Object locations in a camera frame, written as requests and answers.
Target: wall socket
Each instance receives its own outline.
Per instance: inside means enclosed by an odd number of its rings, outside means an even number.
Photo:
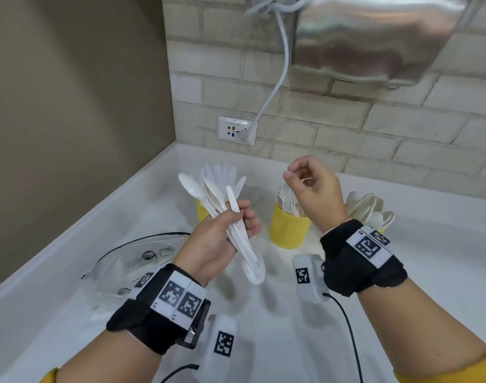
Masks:
[[[251,123],[252,121],[219,115],[216,118],[216,138],[220,141],[234,142],[253,147],[255,145],[255,137],[257,136],[258,123],[255,124],[252,132],[248,135],[247,141],[243,141],[239,137],[239,134],[248,129]]]

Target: yellow cup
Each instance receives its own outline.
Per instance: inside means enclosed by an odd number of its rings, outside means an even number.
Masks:
[[[201,223],[205,217],[209,216],[209,212],[204,208],[203,205],[201,205],[201,202],[199,200],[196,200],[197,202],[197,216],[199,217],[199,223]]]
[[[288,214],[282,211],[278,204],[275,203],[272,225],[270,227],[270,238],[278,247],[296,249],[302,244],[310,223],[309,218],[298,218]]]

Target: white cable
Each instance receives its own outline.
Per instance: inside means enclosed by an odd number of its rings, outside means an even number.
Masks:
[[[307,4],[310,0],[298,0],[296,3],[292,5],[284,5],[284,4],[279,4],[275,0],[265,0],[263,2],[260,2],[259,4],[254,5],[253,7],[249,8],[246,11],[247,15],[252,15],[255,13],[259,14],[266,14],[270,10],[273,10],[275,13],[275,17],[277,19],[277,24],[278,28],[280,30],[280,35],[282,36],[282,44],[284,46],[284,69],[282,70],[282,75],[278,79],[277,84],[275,85],[275,88],[273,89],[272,93],[266,100],[265,104],[262,106],[261,110],[259,113],[255,116],[254,120],[246,129],[245,132],[240,132],[239,138],[243,141],[248,140],[248,135],[250,132],[252,132],[252,129],[254,128],[255,124],[259,121],[259,118],[263,114],[263,112],[266,110],[266,107],[268,104],[271,102],[275,94],[277,93],[278,89],[282,86],[282,83],[284,83],[284,79],[287,76],[287,69],[289,68],[289,42],[287,39],[287,33],[285,32],[285,26],[284,26],[284,20],[282,19],[281,13],[291,13],[291,12],[296,12],[297,10],[303,8],[305,4]]]

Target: brick wall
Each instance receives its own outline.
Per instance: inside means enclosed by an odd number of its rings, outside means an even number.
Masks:
[[[486,0],[472,2],[414,87],[291,70],[246,147],[216,140],[216,116],[253,119],[271,92],[283,65],[274,17],[243,16],[246,0],[163,0],[177,139],[283,161],[314,154],[338,172],[486,198]]]

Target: clear plastic bag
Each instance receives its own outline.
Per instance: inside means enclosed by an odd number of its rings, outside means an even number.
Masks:
[[[101,257],[82,277],[82,286],[92,308],[86,327],[103,330],[127,294],[149,270],[171,262],[189,237],[186,232],[146,236],[123,244]]]

